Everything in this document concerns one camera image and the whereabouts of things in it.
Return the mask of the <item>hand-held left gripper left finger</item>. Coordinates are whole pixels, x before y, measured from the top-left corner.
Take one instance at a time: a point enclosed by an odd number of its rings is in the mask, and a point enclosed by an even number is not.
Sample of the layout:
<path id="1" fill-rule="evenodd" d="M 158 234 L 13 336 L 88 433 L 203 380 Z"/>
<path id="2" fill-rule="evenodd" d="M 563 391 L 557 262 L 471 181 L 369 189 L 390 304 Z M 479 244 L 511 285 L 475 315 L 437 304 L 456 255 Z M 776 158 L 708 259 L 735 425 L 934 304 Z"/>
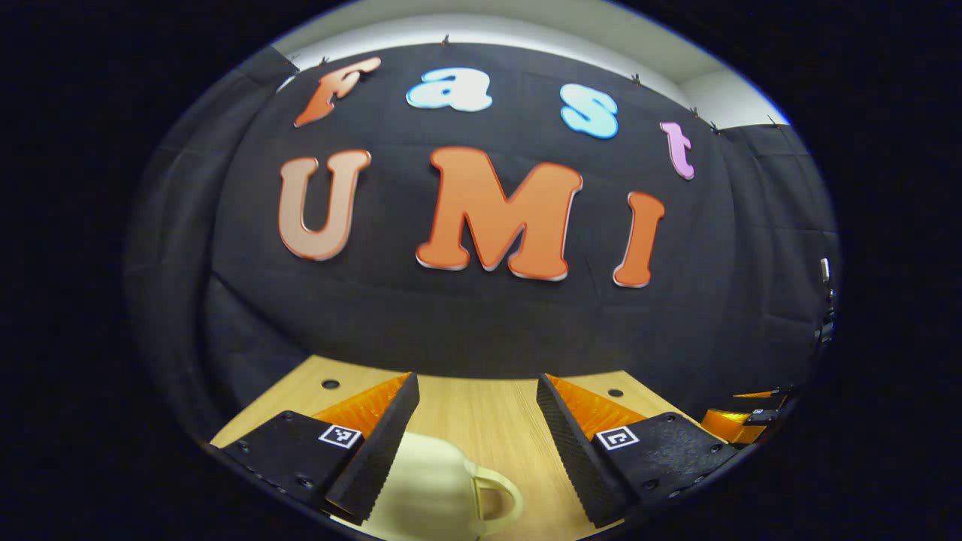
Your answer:
<path id="1" fill-rule="evenodd" d="M 358 526 L 418 404 L 418 377 L 403 373 L 312 416 L 282 411 L 221 452 L 300 506 Z"/>

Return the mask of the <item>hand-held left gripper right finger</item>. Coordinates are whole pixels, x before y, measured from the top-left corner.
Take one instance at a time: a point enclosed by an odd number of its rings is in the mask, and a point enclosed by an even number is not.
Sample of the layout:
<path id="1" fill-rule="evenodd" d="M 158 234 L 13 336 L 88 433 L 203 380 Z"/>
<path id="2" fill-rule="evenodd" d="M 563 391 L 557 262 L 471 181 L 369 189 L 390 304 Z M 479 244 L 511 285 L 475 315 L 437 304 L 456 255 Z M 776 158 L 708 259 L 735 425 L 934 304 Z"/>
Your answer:
<path id="1" fill-rule="evenodd" d="M 653 516 L 739 460 L 683 414 L 646 417 L 552 374 L 540 374 L 537 403 L 595 527 Z"/>

